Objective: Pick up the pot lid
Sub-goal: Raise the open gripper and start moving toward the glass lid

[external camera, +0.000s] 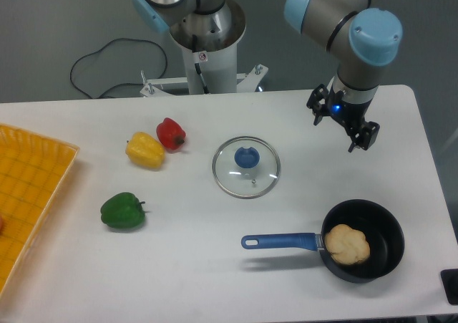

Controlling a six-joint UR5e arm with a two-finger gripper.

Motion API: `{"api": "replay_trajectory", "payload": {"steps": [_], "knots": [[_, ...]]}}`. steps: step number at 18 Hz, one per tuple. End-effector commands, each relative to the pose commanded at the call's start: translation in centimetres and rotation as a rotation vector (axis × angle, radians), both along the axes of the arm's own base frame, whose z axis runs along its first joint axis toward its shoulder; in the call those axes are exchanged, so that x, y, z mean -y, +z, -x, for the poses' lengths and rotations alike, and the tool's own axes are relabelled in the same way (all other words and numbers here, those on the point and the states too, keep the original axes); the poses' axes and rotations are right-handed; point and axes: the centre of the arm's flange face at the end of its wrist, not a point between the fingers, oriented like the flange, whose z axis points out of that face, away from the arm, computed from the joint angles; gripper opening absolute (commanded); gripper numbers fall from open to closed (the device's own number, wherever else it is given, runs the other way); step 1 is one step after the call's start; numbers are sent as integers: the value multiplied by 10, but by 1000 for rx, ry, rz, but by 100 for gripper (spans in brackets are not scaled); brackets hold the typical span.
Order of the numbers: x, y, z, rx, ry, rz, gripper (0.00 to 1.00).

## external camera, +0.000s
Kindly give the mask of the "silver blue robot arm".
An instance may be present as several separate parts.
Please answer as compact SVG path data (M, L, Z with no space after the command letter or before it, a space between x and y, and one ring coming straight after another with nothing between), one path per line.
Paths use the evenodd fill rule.
M365 118L380 79L401 43L401 22L376 0L286 0L283 15L339 61L330 87L312 91L307 107L315 122L331 117L344 128L351 147L369 149L379 132ZM142 20L168 33L182 50L192 94L236 91L237 45L245 14L233 0L132 0Z

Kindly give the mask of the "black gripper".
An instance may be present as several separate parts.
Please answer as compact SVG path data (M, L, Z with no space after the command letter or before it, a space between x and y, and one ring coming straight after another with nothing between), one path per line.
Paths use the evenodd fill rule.
M368 150L376 141L380 125L365 121L366 111L373 98L374 88L356 90L335 76L328 89L320 84L312 91L306 107L313 113L314 125L319 124L324 117L331 116L344 127L350 134L348 151L351 153L355 148Z

